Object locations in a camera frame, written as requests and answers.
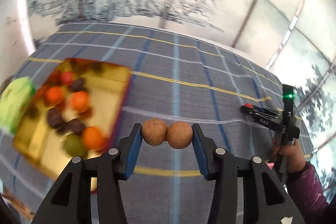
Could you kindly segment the purple right sleeve forearm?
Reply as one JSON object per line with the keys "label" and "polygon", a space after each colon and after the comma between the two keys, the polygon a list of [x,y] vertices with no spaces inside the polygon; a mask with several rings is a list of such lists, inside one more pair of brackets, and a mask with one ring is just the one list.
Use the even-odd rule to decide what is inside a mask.
{"label": "purple right sleeve forearm", "polygon": [[323,223],[329,203],[315,167],[310,162],[306,162],[301,171],[289,174],[286,187],[305,223]]}

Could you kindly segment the person's right hand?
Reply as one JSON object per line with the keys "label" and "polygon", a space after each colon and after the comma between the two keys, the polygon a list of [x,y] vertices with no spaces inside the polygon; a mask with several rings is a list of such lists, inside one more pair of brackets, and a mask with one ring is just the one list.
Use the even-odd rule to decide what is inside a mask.
{"label": "person's right hand", "polygon": [[282,155],[287,158],[287,171],[289,173],[295,173],[302,171],[306,166],[306,160],[300,146],[299,140],[294,139],[293,144],[277,145],[277,137],[272,140],[272,154],[271,159],[276,159],[278,155]]}

